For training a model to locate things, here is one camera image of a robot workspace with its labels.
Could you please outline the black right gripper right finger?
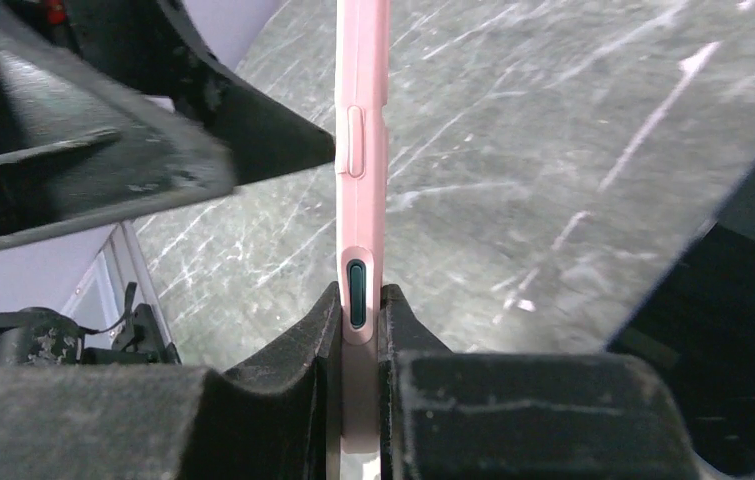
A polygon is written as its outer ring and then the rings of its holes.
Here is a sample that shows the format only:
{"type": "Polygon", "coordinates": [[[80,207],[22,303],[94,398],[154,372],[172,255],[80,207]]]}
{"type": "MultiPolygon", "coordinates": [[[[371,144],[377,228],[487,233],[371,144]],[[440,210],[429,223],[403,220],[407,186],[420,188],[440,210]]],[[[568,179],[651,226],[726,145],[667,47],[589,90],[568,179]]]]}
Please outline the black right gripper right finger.
{"type": "Polygon", "coordinates": [[[379,318],[386,479],[696,479],[669,389],[628,355],[455,353],[400,287],[379,318]]]}

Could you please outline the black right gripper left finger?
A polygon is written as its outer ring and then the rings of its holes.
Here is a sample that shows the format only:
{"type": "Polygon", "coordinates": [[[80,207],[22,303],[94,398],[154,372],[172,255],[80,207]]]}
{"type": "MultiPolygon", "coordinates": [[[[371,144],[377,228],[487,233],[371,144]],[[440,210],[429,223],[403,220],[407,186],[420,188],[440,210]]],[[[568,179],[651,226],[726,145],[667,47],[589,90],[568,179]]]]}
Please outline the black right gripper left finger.
{"type": "Polygon", "coordinates": [[[0,367],[0,479],[336,479],[339,289],[219,372],[0,367]]]}

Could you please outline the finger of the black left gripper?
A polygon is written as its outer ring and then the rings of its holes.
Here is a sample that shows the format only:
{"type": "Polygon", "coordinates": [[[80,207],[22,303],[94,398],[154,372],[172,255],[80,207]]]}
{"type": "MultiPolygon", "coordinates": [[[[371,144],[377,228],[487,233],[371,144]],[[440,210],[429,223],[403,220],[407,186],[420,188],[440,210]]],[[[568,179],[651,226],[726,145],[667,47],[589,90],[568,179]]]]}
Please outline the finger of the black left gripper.
{"type": "Polygon", "coordinates": [[[228,150],[0,3],[0,250],[230,194],[228,150]]]}
{"type": "Polygon", "coordinates": [[[71,1],[68,18],[86,62],[145,95],[169,97],[229,147],[240,184],[333,161],[332,135],[220,63],[181,2],[71,1]]]}

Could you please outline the pink phone case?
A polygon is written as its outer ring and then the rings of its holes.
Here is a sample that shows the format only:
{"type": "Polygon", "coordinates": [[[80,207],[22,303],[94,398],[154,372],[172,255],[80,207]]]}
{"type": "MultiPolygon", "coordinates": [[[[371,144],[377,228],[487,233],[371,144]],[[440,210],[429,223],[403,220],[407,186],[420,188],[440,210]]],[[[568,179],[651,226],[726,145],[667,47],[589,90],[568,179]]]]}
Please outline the pink phone case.
{"type": "Polygon", "coordinates": [[[337,4],[335,64],[336,261],[342,307],[341,447],[378,451],[377,345],[383,284],[388,132],[390,3],[337,4]],[[366,267],[367,323],[350,324],[348,264],[366,267]]]}

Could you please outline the blue phone black screen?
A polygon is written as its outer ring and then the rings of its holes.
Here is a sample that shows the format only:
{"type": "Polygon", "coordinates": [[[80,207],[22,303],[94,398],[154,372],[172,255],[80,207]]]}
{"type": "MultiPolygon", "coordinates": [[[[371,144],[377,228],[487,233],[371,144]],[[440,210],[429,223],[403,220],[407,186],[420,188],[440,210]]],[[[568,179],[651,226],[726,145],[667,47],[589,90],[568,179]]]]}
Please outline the blue phone black screen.
{"type": "Polygon", "coordinates": [[[755,479],[755,165],[608,350],[649,363],[716,479],[755,479]]]}

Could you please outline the pink cased phone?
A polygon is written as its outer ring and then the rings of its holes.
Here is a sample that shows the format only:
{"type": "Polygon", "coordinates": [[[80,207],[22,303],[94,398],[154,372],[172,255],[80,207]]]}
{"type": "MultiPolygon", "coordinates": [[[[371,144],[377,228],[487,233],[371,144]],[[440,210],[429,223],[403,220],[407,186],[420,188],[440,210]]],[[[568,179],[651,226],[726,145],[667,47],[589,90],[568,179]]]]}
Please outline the pink cased phone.
{"type": "Polygon", "coordinates": [[[348,264],[350,324],[354,330],[367,323],[367,278],[365,264],[358,259],[348,264]]]}

